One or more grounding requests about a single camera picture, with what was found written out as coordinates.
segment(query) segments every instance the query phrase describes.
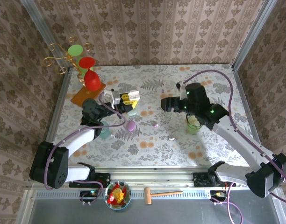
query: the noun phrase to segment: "floral tablecloth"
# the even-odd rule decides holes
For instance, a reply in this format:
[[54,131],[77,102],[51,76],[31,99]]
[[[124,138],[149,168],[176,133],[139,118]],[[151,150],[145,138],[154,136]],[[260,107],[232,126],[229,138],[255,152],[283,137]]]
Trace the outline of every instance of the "floral tablecloth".
[[[222,137],[202,127],[196,135],[186,132],[184,113],[167,113],[160,108],[160,100],[179,96],[175,84],[186,80],[201,70],[216,69],[224,72],[234,86],[232,112],[235,121],[249,134],[250,127],[236,86],[235,78],[228,64],[216,65],[157,65],[157,66],[112,66],[95,67],[106,89],[120,93],[139,90],[141,99],[136,107],[138,113],[129,117],[136,123],[133,132],[125,126],[111,128],[114,137],[106,140],[97,138],[76,151],[71,160],[96,167],[117,166],[210,166],[217,161],[246,166],[246,161]],[[227,80],[218,73],[201,74],[192,82],[205,86],[213,103],[228,108],[230,87]],[[72,74],[66,100],[60,118],[56,140],[61,140],[80,124],[82,108],[70,100],[80,89],[75,72]],[[117,115],[103,119],[108,124],[119,124]]]

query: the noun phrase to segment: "gray floor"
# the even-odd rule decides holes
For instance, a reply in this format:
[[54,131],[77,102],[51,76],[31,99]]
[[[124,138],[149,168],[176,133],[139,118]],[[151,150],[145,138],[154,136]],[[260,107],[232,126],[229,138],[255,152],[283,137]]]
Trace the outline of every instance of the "gray floor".
[[[244,224],[278,224],[270,197],[259,198],[250,191],[233,191],[231,200],[243,213]],[[231,208],[235,223],[239,215]],[[121,211],[108,208],[104,200],[82,206],[79,200],[36,200],[30,224],[229,224],[226,205],[209,200],[160,200],[152,205],[134,199]]]

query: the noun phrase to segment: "orange wooden board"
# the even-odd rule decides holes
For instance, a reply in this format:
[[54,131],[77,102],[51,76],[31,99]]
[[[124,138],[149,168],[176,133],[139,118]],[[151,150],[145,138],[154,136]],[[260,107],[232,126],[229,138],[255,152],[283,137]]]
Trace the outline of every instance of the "orange wooden board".
[[83,86],[80,91],[74,95],[74,97],[71,99],[71,102],[82,107],[83,102],[88,98],[96,99],[101,91],[106,87],[104,83],[101,83],[101,87],[97,91],[88,91],[86,87]]

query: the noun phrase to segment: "wooden mallet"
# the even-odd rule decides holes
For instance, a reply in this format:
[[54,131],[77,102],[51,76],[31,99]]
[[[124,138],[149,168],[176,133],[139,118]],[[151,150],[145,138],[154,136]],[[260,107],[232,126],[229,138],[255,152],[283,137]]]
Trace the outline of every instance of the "wooden mallet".
[[182,193],[183,193],[183,191],[174,191],[174,192],[151,194],[150,193],[150,188],[144,188],[145,204],[151,204],[151,197],[165,196],[165,195],[179,195],[179,194],[182,194]]

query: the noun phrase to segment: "wall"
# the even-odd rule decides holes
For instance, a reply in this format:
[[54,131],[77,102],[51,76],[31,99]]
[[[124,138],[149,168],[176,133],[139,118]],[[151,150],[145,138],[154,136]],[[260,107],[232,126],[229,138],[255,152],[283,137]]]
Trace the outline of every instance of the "wall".
[[[286,155],[286,0],[279,0],[239,69],[262,144]],[[286,183],[283,184],[286,195]]]
[[230,63],[264,0],[36,0],[57,41],[98,65]]
[[45,135],[62,78],[19,1],[0,0],[0,224],[14,223],[34,150]]

